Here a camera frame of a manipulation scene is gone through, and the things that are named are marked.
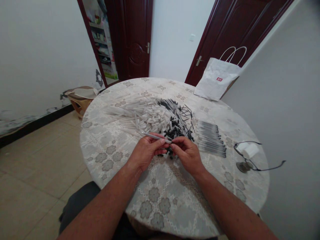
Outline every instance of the wooden door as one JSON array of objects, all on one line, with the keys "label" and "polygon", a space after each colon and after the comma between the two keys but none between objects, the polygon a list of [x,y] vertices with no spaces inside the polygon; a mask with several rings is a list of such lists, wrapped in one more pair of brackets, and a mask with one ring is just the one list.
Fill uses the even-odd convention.
[{"label": "wooden door", "polygon": [[105,0],[119,80],[149,76],[153,0]]},{"label": "wooden door", "polygon": [[[242,60],[244,49],[239,49],[231,61],[238,64],[241,60],[239,66],[242,67],[291,2],[216,0],[185,82],[196,86],[209,59],[219,59],[231,46],[247,47]],[[233,49],[229,49],[221,60],[227,60],[232,52]]]}]

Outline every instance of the paper bag handle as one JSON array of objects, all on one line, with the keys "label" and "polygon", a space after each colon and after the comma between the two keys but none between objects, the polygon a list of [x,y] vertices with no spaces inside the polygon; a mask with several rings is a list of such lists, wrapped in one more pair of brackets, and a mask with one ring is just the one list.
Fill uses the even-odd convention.
[{"label": "paper bag handle", "polygon": [[232,60],[232,58],[233,58],[233,56],[234,56],[235,52],[236,52],[236,51],[238,51],[240,48],[244,48],[244,49],[245,49],[245,51],[244,51],[244,54],[243,54],[242,58],[240,59],[240,61],[239,61],[239,62],[238,62],[238,64],[237,64],[237,65],[239,65],[239,63],[242,61],[242,59],[244,58],[244,56],[245,56],[245,55],[246,55],[246,53],[247,53],[247,47],[239,47],[239,48],[237,48],[236,50],[234,50],[234,51],[233,51],[233,53],[231,53],[232,57],[231,57],[231,55],[229,56],[229,57],[231,57],[231,59],[230,59],[230,61],[229,61],[229,62],[231,62],[231,60]]},{"label": "paper bag handle", "polygon": [[234,48],[234,51],[231,53],[231,55],[234,54],[235,51],[237,50],[236,47],[229,47],[227,50],[224,51],[224,53],[221,55],[221,57],[220,57],[219,60],[221,60],[221,58],[223,57],[223,55],[224,55],[224,54],[226,53],[226,51],[228,51],[230,48]]}]

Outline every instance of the pen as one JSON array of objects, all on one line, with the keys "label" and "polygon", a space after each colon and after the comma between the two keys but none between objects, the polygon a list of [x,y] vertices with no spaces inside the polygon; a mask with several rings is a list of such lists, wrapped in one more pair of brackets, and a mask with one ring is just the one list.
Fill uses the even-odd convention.
[{"label": "pen", "polygon": [[[157,137],[157,136],[154,136],[154,135],[149,134],[149,133],[145,133],[145,132],[140,132],[140,133],[142,133],[142,134],[144,134],[144,135],[146,135],[146,136],[152,137],[152,138],[154,138],[154,139],[163,139],[163,138],[161,138],[161,137]],[[171,141],[170,141],[170,140],[165,139],[165,138],[164,138],[164,140],[165,140],[166,143],[171,144]]]}]

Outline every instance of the floral tablecloth pattern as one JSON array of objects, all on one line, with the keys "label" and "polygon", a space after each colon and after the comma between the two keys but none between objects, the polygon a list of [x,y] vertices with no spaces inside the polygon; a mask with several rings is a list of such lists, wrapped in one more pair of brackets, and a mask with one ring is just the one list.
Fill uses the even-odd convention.
[{"label": "floral tablecloth pattern", "polygon": [[[194,87],[163,78],[137,78],[115,84],[98,95],[87,109],[80,133],[80,144],[88,170],[103,188],[127,162],[138,138],[121,130],[110,119],[107,106],[122,106],[141,97],[171,98],[186,104],[196,119],[217,124],[227,146],[227,157],[200,152],[206,169],[229,191],[259,212],[266,201],[269,172],[249,171],[236,167],[243,159],[233,149],[236,142],[258,141],[247,123],[224,102],[209,101],[193,94]],[[268,168],[264,151],[254,156],[261,169]],[[126,213],[142,224],[181,237],[209,238],[222,234],[221,229],[195,180],[180,160],[155,156],[142,174]]]}]

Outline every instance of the eyeglasses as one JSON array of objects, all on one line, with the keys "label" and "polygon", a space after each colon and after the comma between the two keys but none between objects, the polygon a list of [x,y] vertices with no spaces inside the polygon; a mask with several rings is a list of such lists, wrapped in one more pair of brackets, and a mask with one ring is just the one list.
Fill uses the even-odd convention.
[{"label": "eyeglasses", "polygon": [[237,146],[238,146],[240,143],[244,143],[244,142],[236,143],[236,144],[233,146],[233,148],[234,148],[234,150],[235,150],[241,157],[244,158],[244,161],[245,161],[246,163],[248,163],[248,161],[250,161],[250,163],[254,166],[254,168],[252,168],[252,170],[254,170],[254,171],[260,171],[260,172],[261,172],[261,171],[268,171],[268,170],[276,169],[276,168],[281,167],[281,166],[286,162],[286,161],[282,161],[282,163],[281,163],[279,166],[277,166],[277,167],[261,170],[261,169],[259,169],[259,168],[253,163],[253,161],[251,161],[250,159],[246,159],[246,158],[243,156],[243,154],[240,153],[240,152],[237,150]]}]

